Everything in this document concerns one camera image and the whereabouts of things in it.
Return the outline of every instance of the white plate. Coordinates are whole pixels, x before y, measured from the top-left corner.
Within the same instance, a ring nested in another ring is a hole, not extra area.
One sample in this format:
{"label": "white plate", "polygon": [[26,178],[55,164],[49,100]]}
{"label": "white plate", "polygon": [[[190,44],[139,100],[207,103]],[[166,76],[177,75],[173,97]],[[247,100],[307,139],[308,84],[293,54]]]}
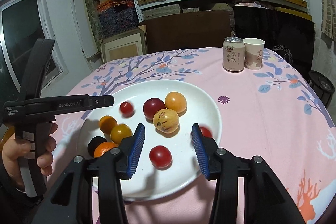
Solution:
{"label": "white plate", "polygon": [[[150,98],[156,97],[164,101],[171,91],[180,92],[185,96],[187,111],[180,117],[179,132],[167,138],[157,133],[155,126],[146,120],[142,107]],[[125,200],[162,198],[181,190],[200,175],[195,150],[191,144],[190,132],[193,124],[208,126],[217,144],[221,140],[222,132],[219,109],[204,90],[177,80],[152,80],[128,86],[113,94],[113,97],[114,106],[95,109],[88,115],[80,131],[77,152],[78,155],[89,159],[87,145],[91,139],[95,136],[107,137],[98,127],[98,121],[104,115],[113,116],[118,124],[127,124],[132,132],[138,123],[142,123],[145,126],[146,137],[136,173],[131,180],[121,181]],[[120,104],[125,101],[131,102],[135,108],[135,114],[130,118],[122,117],[119,111]],[[157,145],[166,146],[171,152],[173,163],[167,170],[157,170],[149,160],[150,150]],[[94,178],[93,184],[97,186],[97,178]]]}

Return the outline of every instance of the floral tablecloth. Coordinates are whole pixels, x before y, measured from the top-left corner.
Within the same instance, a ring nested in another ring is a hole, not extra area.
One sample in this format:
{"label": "floral tablecloth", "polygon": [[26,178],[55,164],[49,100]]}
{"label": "floral tablecloth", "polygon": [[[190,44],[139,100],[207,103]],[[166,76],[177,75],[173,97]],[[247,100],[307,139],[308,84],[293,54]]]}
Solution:
{"label": "floral tablecloth", "polygon": [[[302,76],[271,50],[263,67],[229,73],[222,48],[165,51],[108,62],[83,79],[70,95],[106,95],[137,82],[186,81],[205,90],[218,104],[223,131],[220,145],[234,155],[261,155],[288,189],[306,223],[321,216],[336,192],[336,129],[322,102]],[[53,134],[58,146],[51,185],[76,155],[80,128],[89,112],[59,115]],[[150,202],[126,205],[130,224],[208,223],[215,182],[203,176],[182,191]],[[238,220],[243,223],[244,195]],[[100,223],[97,191],[93,222]]]}

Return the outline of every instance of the window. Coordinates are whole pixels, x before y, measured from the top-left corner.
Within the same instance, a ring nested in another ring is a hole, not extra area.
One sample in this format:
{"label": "window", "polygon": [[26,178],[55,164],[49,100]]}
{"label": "window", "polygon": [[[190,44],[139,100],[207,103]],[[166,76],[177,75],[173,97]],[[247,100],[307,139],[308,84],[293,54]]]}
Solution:
{"label": "window", "polygon": [[[38,38],[55,39],[45,0],[0,2],[0,107],[16,100],[30,52]],[[62,73],[58,54],[52,52],[43,86]]]}

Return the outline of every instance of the yellow cherry tomato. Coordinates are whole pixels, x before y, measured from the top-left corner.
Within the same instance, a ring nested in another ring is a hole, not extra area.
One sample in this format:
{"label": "yellow cherry tomato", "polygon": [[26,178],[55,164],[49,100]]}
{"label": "yellow cherry tomato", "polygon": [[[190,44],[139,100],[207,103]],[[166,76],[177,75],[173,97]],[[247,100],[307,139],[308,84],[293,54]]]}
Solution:
{"label": "yellow cherry tomato", "polygon": [[166,108],[175,110],[177,113],[181,113],[187,108],[187,100],[181,93],[172,91],[167,94],[165,105]]}
{"label": "yellow cherry tomato", "polygon": [[110,137],[114,143],[120,144],[123,138],[130,137],[132,135],[132,130],[122,123],[112,129]]}
{"label": "yellow cherry tomato", "polygon": [[113,118],[112,116],[106,115],[103,116],[100,121],[99,121],[99,128],[100,130],[105,133],[110,135],[111,134],[111,130],[117,125],[117,121],[115,120],[115,118]]}
{"label": "yellow cherry tomato", "polygon": [[173,133],[179,127],[180,118],[172,109],[161,109],[155,113],[153,124],[163,133]]}

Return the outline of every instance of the window frame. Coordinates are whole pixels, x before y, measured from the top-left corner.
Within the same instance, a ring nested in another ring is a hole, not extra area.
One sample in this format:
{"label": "window frame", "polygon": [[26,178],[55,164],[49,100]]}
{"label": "window frame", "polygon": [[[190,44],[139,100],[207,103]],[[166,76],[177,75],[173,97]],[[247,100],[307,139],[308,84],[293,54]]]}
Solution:
{"label": "window frame", "polygon": [[[2,11],[7,9],[8,7],[20,2],[22,0],[2,0],[0,1],[0,44],[2,47],[3,55],[5,58],[5,62],[7,65],[7,68],[9,70],[9,73],[11,75],[11,78],[14,82],[14,85],[16,86],[16,89],[18,92],[20,92],[20,83],[17,80],[17,77],[15,75],[15,72],[13,70],[13,67],[11,65],[7,48],[6,48],[6,43],[4,39],[4,34],[3,34],[3,25],[2,25]],[[43,30],[44,37],[46,39],[55,39],[56,36],[54,34],[52,25],[51,25],[51,20],[49,17],[48,13],[48,8],[47,8],[47,1],[46,0],[37,0],[37,7],[38,7],[38,13],[40,17],[40,22]],[[52,70],[48,75],[46,75],[46,78],[43,82],[44,86],[42,88],[42,91],[46,89],[51,83],[53,83],[57,78],[59,78],[61,75],[66,73],[66,67],[64,64],[64,61],[61,57],[60,51],[58,50],[57,42],[55,41],[55,46],[52,50],[52,57],[53,61],[55,63],[56,68]]]}

